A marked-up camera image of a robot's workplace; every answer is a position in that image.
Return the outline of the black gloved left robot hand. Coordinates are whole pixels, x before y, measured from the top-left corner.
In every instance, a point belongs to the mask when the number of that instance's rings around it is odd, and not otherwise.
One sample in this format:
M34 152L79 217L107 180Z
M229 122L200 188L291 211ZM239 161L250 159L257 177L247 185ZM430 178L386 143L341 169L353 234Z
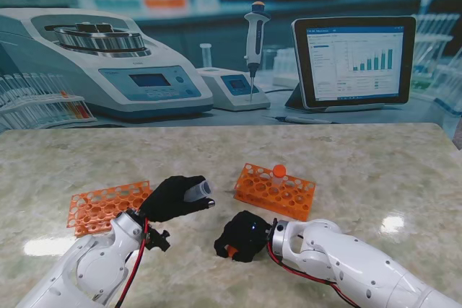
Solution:
M211 198L184 201L186 191L203 181L205 177L202 175L169 177L161 182L141 204L139 208L141 217L152 222L165 222L213 207L215 201Z

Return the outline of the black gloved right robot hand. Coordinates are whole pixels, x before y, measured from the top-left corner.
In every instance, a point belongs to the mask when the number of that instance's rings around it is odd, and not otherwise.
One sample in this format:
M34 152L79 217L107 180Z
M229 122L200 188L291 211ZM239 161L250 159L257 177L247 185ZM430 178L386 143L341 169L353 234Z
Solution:
M222 234L214 241L216 254L234 261L252 262L266 246L271 225L250 211L241 211L227 222Z

